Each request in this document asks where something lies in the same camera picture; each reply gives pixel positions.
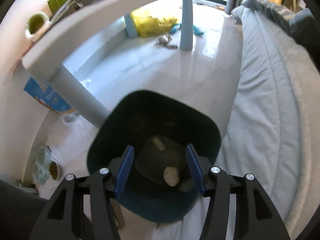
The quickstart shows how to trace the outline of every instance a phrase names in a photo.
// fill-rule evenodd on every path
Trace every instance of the tiled floor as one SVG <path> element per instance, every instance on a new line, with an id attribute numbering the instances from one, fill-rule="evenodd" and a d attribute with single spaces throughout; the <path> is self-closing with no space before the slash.
<path id="1" fill-rule="evenodd" d="M 136 89 L 162 93 L 207 114 L 224 136 L 240 76 L 241 26 L 219 10 L 198 5 L 194 7 L 194 24 L 205 34 L 194 37 L 192 51 L 163 48 L 155 38 L 127 39 L 88 76 L 88 90 L 109 109 Z M 180 43 L 180 31 L 172 37 L 172 44 Z M 90 141 L 97 130 L 85 120 L 84 126 Z M 63 176 L 70 172 L 87 175 L 85 158 L 84 149 L 64 167 Z M 39 187 L 40 196 L 49 198 L 58 184 L 47 181 Z M 121 239 L 150 239 L 155 225 L 122 210 L 126 226 L 120 231 Z"/>

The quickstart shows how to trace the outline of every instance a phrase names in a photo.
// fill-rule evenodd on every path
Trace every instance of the plastic container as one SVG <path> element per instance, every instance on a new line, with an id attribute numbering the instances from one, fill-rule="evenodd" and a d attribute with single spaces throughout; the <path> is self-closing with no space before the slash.
<path id="1" fill-rule="evenodd" d="M 147 90 L 124 97 L 111 112 L 95 138 L 87 156 L 90 174 L 109 165 L 123 154 L 127 145 L 134 147 L 135 159 L 152 136 L 160 135 L 184 148 L 192 143 L 199 156 L 214 164 L 221 146 L 217 125 L 206 115 L 179 101 Z M 155 183 L 133 165 L 124 193 L 117 199 L 137 215 L 155 222 L 170 223 L 181 219 L 197 197 L 188 192 Z"/>

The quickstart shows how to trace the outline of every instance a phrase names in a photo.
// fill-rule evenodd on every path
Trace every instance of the blue package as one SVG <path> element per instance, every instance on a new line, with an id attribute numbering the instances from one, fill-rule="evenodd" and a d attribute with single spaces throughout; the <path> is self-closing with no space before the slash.
<path id="1" fill-rule="evenodd" d="M 55 113 L 70 114 L 75 111 L 52 87 L 46 84 L 39 85 L 33 78 L 28 80 L 24 91 Z"/>

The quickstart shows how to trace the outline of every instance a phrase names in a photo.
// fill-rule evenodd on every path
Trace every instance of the table leg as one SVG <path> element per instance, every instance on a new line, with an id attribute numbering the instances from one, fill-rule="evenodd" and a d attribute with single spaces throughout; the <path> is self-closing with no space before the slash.
<path id="1" fill-rule="evenodd" d="M 124 16 L 125 26 L 127 27 L 128 37 L 130 39 L 135 39 L 138 37 L 138 31 L 134 20 L 130 14 Z"/>
<path id="2" fill-rule="evenodd" d="M 193 46 L 192 0 L 183 0 L 180 49 L 191 50 L 192 46 Z"/>
<path id="3" fill-rule="evenodd" d="M 109 115 L 100 103 L 70 72 L 62 66 L 48 84 L 79 114 L 100 128 Z"/>

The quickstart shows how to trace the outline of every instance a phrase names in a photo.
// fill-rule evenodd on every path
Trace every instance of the wall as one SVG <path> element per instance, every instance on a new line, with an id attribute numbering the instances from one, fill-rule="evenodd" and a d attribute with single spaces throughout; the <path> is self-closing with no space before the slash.
<path id="1" fill-rule="evenodd" d="M 46 133 L 48 125 L 55 119 L 54 113 L 50 112 L 48 117 L 47 108 L 23 91 L 30 77 L 27 71 L 20 65 L 16 73 L 12 74 L 17 61 L 30 46 L 24 35 L 25 23 L 37 11 L 50 13 L 47 0 L 16 0 L 0 24 L 0 179 L 12 184 L 15 184 L 16 179 L 24 178 L 27 163 L 30 167 L 32 160 L 28 161 L 28 157 L 35 138 L 37 143 L 45 139 L 44 134 L 37 136 L 38 131 Z M 124 25 L 121 19 L 118 21 L 120 27 L 113 25 L 112 30 L 116 30 L 115 35 L 118 31 L 121 32 L 122 39 L 125 38 Z M 82 65 L 95 56 L 95 50 L 99 51 L 99 55 L 105 55 L 112 48 L 104 45 L 104 42 L 112 40 L 106 33 L 108 28 L 85 42 L 91 46 L 84 44 L 78 49 L 83 56 L 80 59 Z M 72 58 L 77 58 L 77 55 L 72 55 L 69 61 L 66 60 L 66 64 L 74 73 L 78 68 Z"/>

